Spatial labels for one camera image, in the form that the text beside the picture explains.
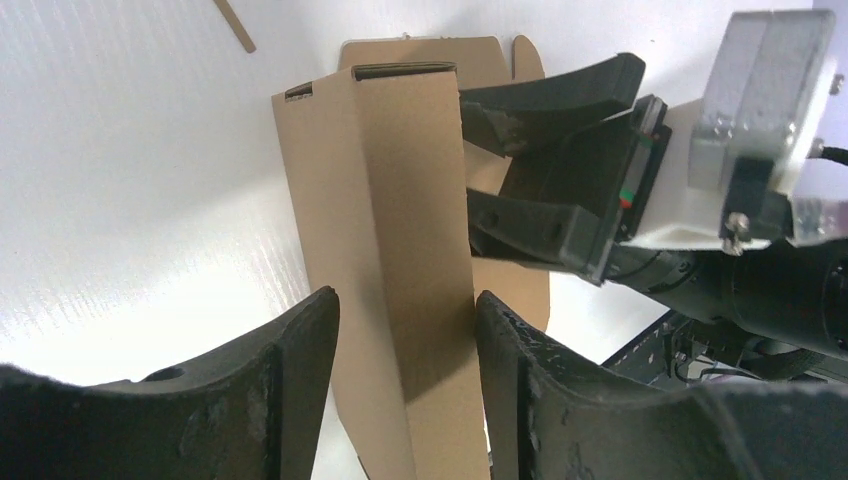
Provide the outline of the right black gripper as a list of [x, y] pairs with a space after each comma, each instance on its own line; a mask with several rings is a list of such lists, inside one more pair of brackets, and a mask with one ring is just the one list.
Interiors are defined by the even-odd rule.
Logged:
[[635, 234], [672, 133], [668, 106], [655, 95], [605, 120], [633, 106], [645, 69], [621, 53], [540, 80], [459, 92], [464, 140], [501, 157], [545, 147], [512, 161], [501, 196], [466, 190], [473, 256], [595, 285], [617, 274], [619, 244]]

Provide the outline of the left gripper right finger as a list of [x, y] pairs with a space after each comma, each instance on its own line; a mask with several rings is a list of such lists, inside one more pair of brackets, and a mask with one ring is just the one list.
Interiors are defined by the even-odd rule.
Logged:
[[491, 292], [476, 342], [496, 479], [843, 479], [847, 389], [707, 382], [663, 391], [526, 323]]

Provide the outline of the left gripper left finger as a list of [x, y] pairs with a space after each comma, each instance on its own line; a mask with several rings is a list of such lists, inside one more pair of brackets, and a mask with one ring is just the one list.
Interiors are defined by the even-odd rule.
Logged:
[[1, 369], [5, 479], [307, 479], [340, 302], [290, 310], [138, 382], [76, 386]]

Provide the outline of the brown cardboard box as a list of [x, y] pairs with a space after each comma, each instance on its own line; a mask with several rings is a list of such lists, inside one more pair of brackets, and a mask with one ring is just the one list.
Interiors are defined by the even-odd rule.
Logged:
[[490, 475], [475, 299], [545, 328], [550, 287], [471, 255], [466, 192], [497, 192], [510, 162], [463, 140], [459, 93], [543, 77], [523, 35], [510, 55], [491, 36], [352, 41], [271, 99], [308, 281], [340, 299], [337, 412], [372, 479]]

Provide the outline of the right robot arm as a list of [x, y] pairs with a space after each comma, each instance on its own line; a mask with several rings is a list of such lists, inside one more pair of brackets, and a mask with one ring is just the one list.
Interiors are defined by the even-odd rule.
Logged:
[[744, 160], [706, 242], [652, 241], [649, 220], [670, 211], [677, 148], [697, 106], [639, 96], [645, 65], [625, 53], [536, 81], [464, 89], [466, 141], [511, 158], [496, 193], [467, 192], [474, 256], [612, 282], [667, 308], [608, 366], [646, 382], [682, 378], [697, 357], [717, 374], [766, 381], [847, 379], [847, 244], [794, 246], [787, 197]]

